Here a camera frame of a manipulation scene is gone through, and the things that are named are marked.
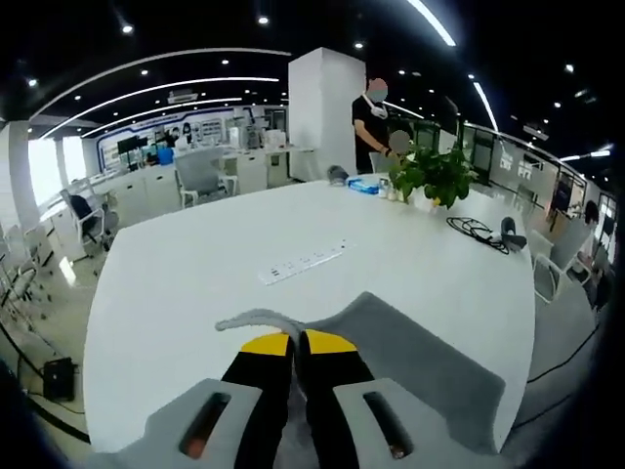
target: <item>floor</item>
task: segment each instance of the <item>floor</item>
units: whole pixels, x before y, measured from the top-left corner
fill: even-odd
[[[516,205],[523,215],[528,230],[530,227],[541,232],[547,229],[543,220],[543,211],[534,209],[531,203],[515,197],[513,193],[496,188],[475,187],[474,189],[492,197],[504,198],[507,203]],[[33,397],[33,399],[64,422],[85,433],[87,428],[85,416],[82,413],[84,408],[80,365],[83,359],[89,311],[98,280],[94,275],[94,270],[99,270],[104,260],[105,255],[101,253],[94,259],[85,259],[70,265],[66,259],[53,256],[47,266],[52,274],[42,273],[39,276],[44,292],[52,297],[52,302],[41,303],[47,318],[45,320],[39,318],[41,310],[37,307],[29,309],[37,332],[58,350],[58,356],[71,357],[74,362],[78,363],[75,376],[77,397],[74,402],[62,407],[43,398]],[[37,366],[42,366],[44,362],[54,359],[55,355],[51,347],[37,336],[25,332],[17,325],[12,334]],[[24,389],[31,393],[41,393],[41,380],[34,373],[29,372],[24,364],[21,365],[20,377]],[[89,445],[73,439],[41,419],[40,421],[52,437],[53,443],[70,460],[80,463],[91,452]]]

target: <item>ceiling light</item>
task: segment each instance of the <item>ceiling light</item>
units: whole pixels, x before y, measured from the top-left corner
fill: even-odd
[[[384,103],[385,105],[387,105],[387,106],[394,107],[394,108],[395,108],[395,109],[397,109],[397,110],[401,110],[402,112],[405,112],[405,113],[407,113],[407,114],[414,115],[415,117],[419,117],[420,119],[425,118],[423,115],[419,115],[419,114],[417,114],[416,112],[413,112],[413,111],[411,111],[411,110],[409,110],[409,109],[406,109],[405,107],[400,107],[400,106],[398,106],[398,105],[394,105],[394,104],[389,103],[389,102],[387,102],[387,101],[384,101],[383,103]]]
[[[120,124],[122,122],[126,122],[127,120],[136,119],[138,117],[143,117],[145,115],[154,114],[156,112],[161,112],[161,111],[171,110],[171,109],[177,109],[179,107],[189,107],[189,106],[197,106],[197,105],[210,105],[210,104],[213,104],[213,103],[229,103],[229,102],[232,102],[232,101],[242,101],[242,98],[222,98],[222,99],[219,98],[218,100],[197,101],[195,103],[183,103],[181,105],[171,105],[171,106],[166,106],[166,107],[159,107],[157,109],[146,110],[144,112],[140,112],[140,113],[135,114],[135,115],[130,115],[128,117],[123,117],[123,118],[121,118],[119,120],[115,120],[114,122],[109,122],[108,124],[101,125],[97,129],[89,131],[83,137],[88,137],[89,135],[95,134],[96,132],[100,132],[100,131],[102,131],[103,129],[105,129],[107,127],[112,127],[113,125],[117,125],[117,124]]]
[[[173,88],[177,86],[194,85],[197,83],[212,83],[212,82],[217,82],[217,81],[263,81],[263,82],[277,83],[280,80],[277,78],[262,78],[262,77],[254,77],[254,76],[225,76],[225,77],[218,77],[218,78],[198,78],[195,80],[177,81],[175,83],[166,83],[164,85],[152,86],[150,88],[144,88],[143,90],[128,93],[127,95],[118,96],[117,98],[113,98],[112,100],[105,101],[104,103],[100,103],[97,106],[90,107],[89,109],[83,110],[82,112],[72,115],[69,119],[64,120],[59,125],[50,129],[48,132],[42,135],[41,138],[45,139],[46,137],[51,135],[53,132],[56,132],[57,130],[67,125],[69,122],[76,120],[82,117],[83,115],[88,114],[89,112],[93,112],[94,110],[100,109],[102,107],[112,105],[113,103],[117,103],[118,101],[132,98],[133,96],[138,96],[142,93],[149,93],[151,91],[162,90],[166,88]]]
[[[492,109],[490,108],[490,104],[488,103],[488,98],[486,97],[484,90],[481,89],[481,85],[477,83],[477,81],[473,82],[473,86],[476,87],[479,97],[481,98],[481,101],[483,102],[484,107],[486,108],[486,112],[488,113],[488,118],[490,118],[490,123],[492,124],[492,128],[496,130],[497,132],[499,132],[499,127],[497,127],[497,121],[495,120],[495,116],[492,113]]]
[[[610,151],[609,149],[602,149],[599,151],[593,151],[592,153],[590,153],[590,155],[594,158],[598,158],[601,156],[609,156],[610,155]]]
[[[428,23],[437,31],[442,40],[445,41],[445,44],[449,47],[454,47],[456,45],[449,33],[444,27],[442,27],[438,18],[435,17],[430,10],[428,10],[428,7],[426,7],[421,0],[408,0],[408,3],[416,8],[421,15],[423,15]]]

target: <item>potted plant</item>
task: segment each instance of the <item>potted plant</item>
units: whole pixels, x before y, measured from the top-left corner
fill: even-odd
[[[471,164],[459,147],[440,154],[434,149],[416,148],[403,155],[401,163],[389,172],[389,179],[404,203],[415,189],[433,202],[450,208],[457,198],[469,195],[469,185],[476,178]]]

